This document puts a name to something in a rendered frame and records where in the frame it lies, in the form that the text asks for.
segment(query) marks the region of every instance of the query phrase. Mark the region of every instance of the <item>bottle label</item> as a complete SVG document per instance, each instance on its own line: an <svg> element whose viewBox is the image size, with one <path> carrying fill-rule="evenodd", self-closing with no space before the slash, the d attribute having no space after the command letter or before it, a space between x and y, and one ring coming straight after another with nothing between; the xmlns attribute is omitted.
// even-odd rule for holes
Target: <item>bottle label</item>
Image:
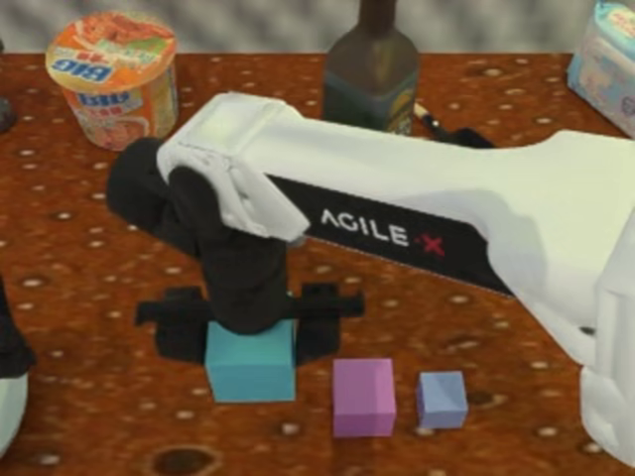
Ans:
<svg viewBox="0 0 635 476"><path fill-rule="evenodd" d="M322 118L338 124L408 136L412 132L418 78L419 71L416 70L392 91L376 97L327 71Z"/></svg>

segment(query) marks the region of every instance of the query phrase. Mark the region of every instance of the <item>orange noodle cup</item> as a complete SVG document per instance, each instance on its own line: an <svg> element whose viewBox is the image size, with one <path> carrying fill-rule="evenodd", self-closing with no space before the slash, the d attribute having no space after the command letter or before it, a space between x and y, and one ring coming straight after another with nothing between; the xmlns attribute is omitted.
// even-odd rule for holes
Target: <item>orange noodle cup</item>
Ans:
<svg viewBox="0 0 635 476"><path fill-rule="evenodd" d="M122 151L174 128L176 50L172 30L153 17L98 12L58 35L47 49L46 65L88 140Z"/></svg>

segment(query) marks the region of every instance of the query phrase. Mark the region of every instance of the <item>red x logo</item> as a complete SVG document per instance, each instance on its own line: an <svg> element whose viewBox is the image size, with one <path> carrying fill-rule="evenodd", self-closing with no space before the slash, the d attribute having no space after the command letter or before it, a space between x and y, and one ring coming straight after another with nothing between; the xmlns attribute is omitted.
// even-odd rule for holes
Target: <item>red x logo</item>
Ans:
<svg viewBox="0 0 635 476"><path fill-rule="evenodd" d="M428 233L424 233L421 235L421 240L418 238L415 241L422 245L424 253L434 253L441 257L445 256L443 238L433 238Z"/></svg>

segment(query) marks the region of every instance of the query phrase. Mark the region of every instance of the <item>bottle neck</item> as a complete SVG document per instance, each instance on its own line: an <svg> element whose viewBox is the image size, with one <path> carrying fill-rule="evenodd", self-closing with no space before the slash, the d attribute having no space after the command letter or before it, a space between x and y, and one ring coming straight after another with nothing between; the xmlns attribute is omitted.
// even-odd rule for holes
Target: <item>bottle neck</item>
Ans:
<svg viewBox="0 0 635 476"><path fill-rule="evenodd" d="M397 0L360 0L358 27L372 37L388 33L395 26Z"/></svg>

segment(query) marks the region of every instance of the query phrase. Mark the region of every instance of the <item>teal cube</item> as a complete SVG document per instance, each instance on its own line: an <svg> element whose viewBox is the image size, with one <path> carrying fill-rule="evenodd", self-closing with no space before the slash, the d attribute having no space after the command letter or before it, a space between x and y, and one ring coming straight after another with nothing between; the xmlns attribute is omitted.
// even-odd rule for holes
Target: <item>teal cube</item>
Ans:
<svg viewBox="0 0 635 476"><path fill-rule="evenodd" d="M294 324L278 322L255 335L239 335L211 322L205 371L219 403L290 402L296 398Z"/></svg>

